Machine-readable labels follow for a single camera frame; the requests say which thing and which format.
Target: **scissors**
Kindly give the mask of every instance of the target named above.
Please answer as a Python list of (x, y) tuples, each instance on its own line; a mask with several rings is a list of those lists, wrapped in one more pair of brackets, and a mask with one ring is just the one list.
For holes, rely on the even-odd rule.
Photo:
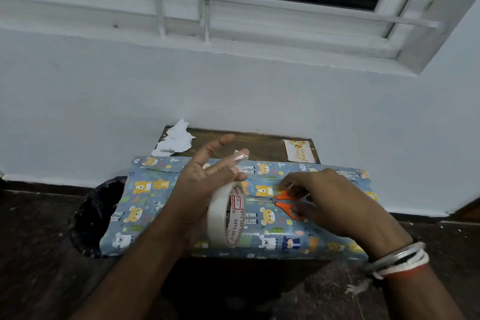
[(291, 201), (291, 202), (298, 202), (300, 201), (299, 197), (292, 197), (289, 196), (287, 191), (283, 191), (282, 193), (275, 195), (275, 196), (247, 196), (248, 198), (245, 201), (248, 202), (269, 202), (274, 204), (277, 208), (282, 209), (290, 218), (293, 220), (302, 220), (302, 216), (296, 216), (292, 211), (293, 204), (289, 204), (288, 202), (281, 202), (281, 201)]

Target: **tape roll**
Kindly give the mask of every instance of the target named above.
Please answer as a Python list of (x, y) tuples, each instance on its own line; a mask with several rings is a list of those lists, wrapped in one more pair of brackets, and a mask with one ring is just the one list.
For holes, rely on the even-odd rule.
[(245, 219), (245, 194), (234, 181), (216, 190), (207, 212), (207, 234), (213, 247), (235, 248)]

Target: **paper debris on floor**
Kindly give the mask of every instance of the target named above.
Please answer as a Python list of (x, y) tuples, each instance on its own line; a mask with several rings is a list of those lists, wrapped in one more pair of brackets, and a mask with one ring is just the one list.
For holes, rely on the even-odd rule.
[(156, 144), (152, 151), (154, 157), (171, 156), (173, 153), (185, 152), (192, 147), (195, 137), (187, 132), (188, 122), (180, 119), (173, 127), (166, 131), (167, 136)]
[(302, 162), (314, 164), (315, 158), (307, 140), (284, 139), (286, 155), (291, 162)]

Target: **black garbage bag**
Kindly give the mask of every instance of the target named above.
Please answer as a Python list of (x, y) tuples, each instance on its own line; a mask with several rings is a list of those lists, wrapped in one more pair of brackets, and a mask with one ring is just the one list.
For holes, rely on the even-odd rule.
[(70, 218), (70, 240), (83, 256), (102, 257), (100, 239), (109, 227), (126, 181), (127, 176), (117, 176), (97, 186)]

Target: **white wall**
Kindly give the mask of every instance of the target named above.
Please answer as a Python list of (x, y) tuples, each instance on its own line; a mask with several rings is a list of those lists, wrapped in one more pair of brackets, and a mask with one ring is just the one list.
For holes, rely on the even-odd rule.
[(418, 78), (0, 29), (0, 170), (95, 186), (165, 124), (313, 138), (389, 210), (480, 192), (480, 0)]

